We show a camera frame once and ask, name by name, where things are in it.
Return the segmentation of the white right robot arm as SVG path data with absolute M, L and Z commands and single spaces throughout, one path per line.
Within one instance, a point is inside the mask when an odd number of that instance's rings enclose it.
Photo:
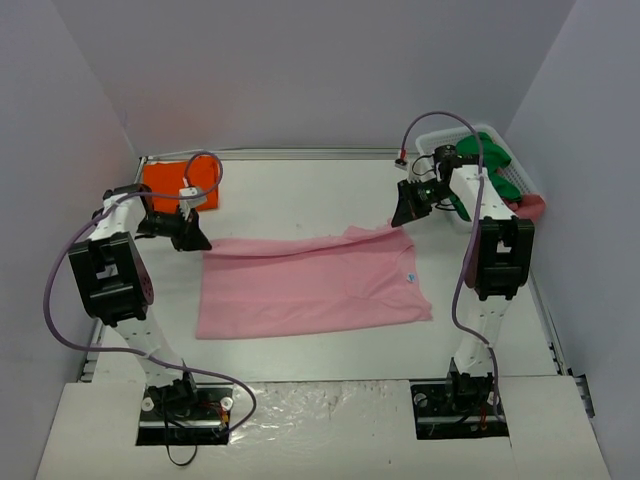
M 506 206 L 479 164 L 480 155 L 444 145 L 428 157 L 432 171 L 425 180 L 397 184 L 391 226 L 422 219 L 451 196 L 469 215 L 471 233 L 451 306 L 452 322 L 463 337 L 443 389 L 446 406 L 465 413 L 480 396 L 499 400 L 495 345 L 508 307 L 528 281 L 535 226 Z

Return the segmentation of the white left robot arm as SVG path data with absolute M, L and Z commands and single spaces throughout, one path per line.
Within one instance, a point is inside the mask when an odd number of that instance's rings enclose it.
M 181 200 L 167 213 L 154 208 L 150 193 L 140 183 L 106 191 L 106 217 L 71 246 L 68 258 L 86 312 L 134 351 L 151 401 L 189 418 L 200 409 L 202 395 L 153 314 L 154 288 L 135 237 L 166 237 L 179 252 L 209 251 L 211 244 L 199 227 L 198 200 Z

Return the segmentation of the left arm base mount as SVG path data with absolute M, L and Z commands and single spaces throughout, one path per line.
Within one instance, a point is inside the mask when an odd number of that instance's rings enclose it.
M 198 387 L 194 400 L 179 404 L 144 392 L 137 446 L 227 445 L 234 401 L 230 386 Z

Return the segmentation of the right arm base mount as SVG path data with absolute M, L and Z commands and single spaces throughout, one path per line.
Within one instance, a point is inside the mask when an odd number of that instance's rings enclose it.
M 493 409 L 484 389 L 455 392 L 444 380 L 411 383 L 416 438 L 420 441 L 507 438 L 509 428 Z

